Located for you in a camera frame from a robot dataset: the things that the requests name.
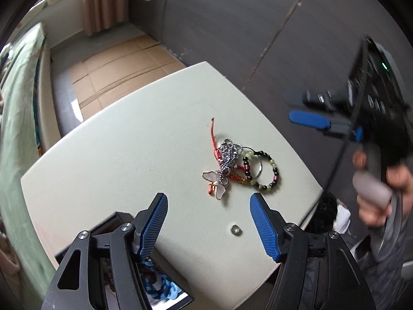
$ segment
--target butterfly pendant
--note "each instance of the butterfly pendant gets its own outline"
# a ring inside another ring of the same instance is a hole
[[[214,171],[204,172],[202,176],[209,182],[208,193],[212,194],[212,192],[215,191],[215,198],[221,200],[222,196],[225,193],[225,187],[218,183],[218,177],[216,173]]]

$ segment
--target green fabric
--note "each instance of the green fabric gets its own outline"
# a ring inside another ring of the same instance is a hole
[[[21,301],[27,310],[40,309],[55,273],[33,228],[20,184],[21,177],[38,159],[33,89],[44,39],[42,25],[37,24],[14,44],[11,65],[2,80],[0,215],[22,266]]]

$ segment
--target white table top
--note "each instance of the white table top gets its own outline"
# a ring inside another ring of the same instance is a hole
[[[133,216],[157,192],[169,211],[156,247],[206,298],[236,308],[273,272],[249,212],[250,186],[231,183],[221,201],[201,174],[217,169],[217,141],[268,152],[280,188],[266,195],[286,221],[300,223],[321,187],[265,116],[208,63],[168,75],[122,98],[81,124],[21,179],[35,230],[52,261],[76,235],[114,211]],[[260,182],[272,171],[264,164]],[[243,231],[236,237],[230,227]]]

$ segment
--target person's hand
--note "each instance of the person's hand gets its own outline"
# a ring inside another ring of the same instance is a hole
[[[367,156],[362,151],[356,151],[353,155],[353,164],[358,169],[365,168]],[[396,189],[401,189],[403,193],[403,216],[407,216],[413,206],[413,176],[407,166],[400,165],[387,169],[387,183]],[[359,217],[367,226],[382,226],[386,218],[392,214],[392,207],[389,204],[385,210],[378,208],[365,200],[360,195],[357,196],[359,204]]]

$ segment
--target brown curtain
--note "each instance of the brown curtain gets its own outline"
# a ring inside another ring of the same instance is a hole
[[[127,20],[128,0],[83,0],[83,21],[89,36]]]

